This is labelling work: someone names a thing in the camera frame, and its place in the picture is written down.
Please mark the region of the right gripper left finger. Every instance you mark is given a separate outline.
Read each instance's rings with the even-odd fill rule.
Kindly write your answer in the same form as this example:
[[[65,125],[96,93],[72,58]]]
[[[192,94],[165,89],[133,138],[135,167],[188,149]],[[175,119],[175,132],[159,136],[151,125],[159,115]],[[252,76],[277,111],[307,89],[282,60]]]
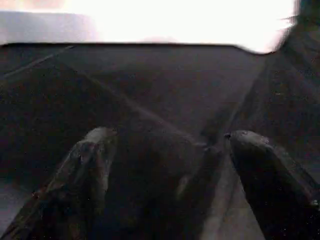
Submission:
[[[32,193],[2,240],[86,240],[106,207],[118,134],[96,127],[76,142],[50,178]]]

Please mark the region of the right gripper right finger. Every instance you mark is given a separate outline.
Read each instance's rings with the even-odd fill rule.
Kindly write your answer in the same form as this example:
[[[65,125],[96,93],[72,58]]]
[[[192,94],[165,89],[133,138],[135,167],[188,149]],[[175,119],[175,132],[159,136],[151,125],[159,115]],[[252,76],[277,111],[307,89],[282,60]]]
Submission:
[[[267,136],[234,130],[224,141],[264,238],[318,240],[320,184]]]

